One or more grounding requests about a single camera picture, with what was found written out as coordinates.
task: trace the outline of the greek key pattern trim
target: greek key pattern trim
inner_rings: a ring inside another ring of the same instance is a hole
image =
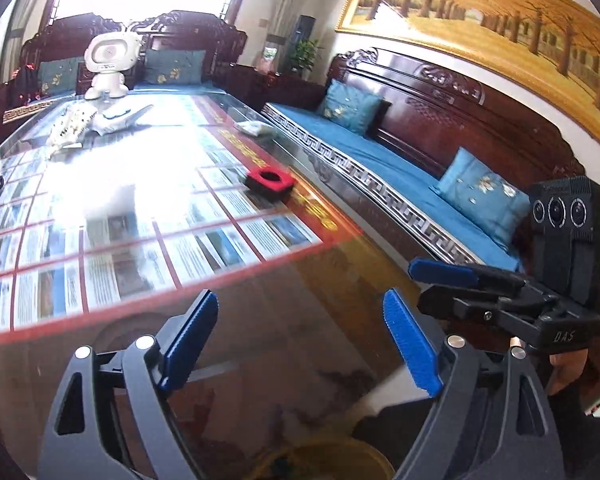
[[[462,245],[456,238],[437,225],[427,215],[389,186],[375,173],[353,158],[328,145],[299,126],[274,105],[267,103],[262,109],[288,137],[309,149],[334,170],[355,184],[376,202],[400,227],[442,261],[450,264],[481,264],[482,260]]]
[[[17,121],[23,117],[29,117],[30,115],[35,115],[39,111],[44,110],[45,108],[49,108],[53,103],[58,101],[58,99],[45,99],[44,101],[37,101],[30,105],[21,106],[19,108],[14,108],[13,110],[7,110],[2,114],[2,124],[12,123],[13,121]]]

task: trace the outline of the painting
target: painting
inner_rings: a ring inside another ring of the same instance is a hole
[[[337,31],[477,63],[544,98],[600,142],[600,18],[571,0],[348,0]]]

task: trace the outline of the black sleeve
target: black sleeve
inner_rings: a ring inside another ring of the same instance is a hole
[[[600,480],[600,418],[583,413],[578,383],[549,397],[549,404],[560,436],[567,478]]]

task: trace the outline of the teal pillow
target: teal pillow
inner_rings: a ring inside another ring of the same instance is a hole
[[[464,148],[431,189],[508,251],[516,227],[529,213],[529,197]]]
[[[147,50],[144,81],[149,84],[202,84],[205,50]]]
[[[38,68],[38,88],[45,96],[75,92],[78,81],[78,63],[82,57],[69,57],[57,61],[42,61]]]
[[[318,115],[363,136],[374,120],[380,103],[381,97],[334,79],[318,108]]]

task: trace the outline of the black camera module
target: black camera module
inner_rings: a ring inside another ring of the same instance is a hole
[[[571,202],[571,221],[576,227],[582,227],[587,220],[587,208],[584,202],[577,198]]]
[[[564,202],[561,198],[551,198],[549,200],[549,220],[554,227],[564,225]]]
[[[536,200],[534,204],[534,220],[539,224],[544,220],[544,205],[540,200]]]

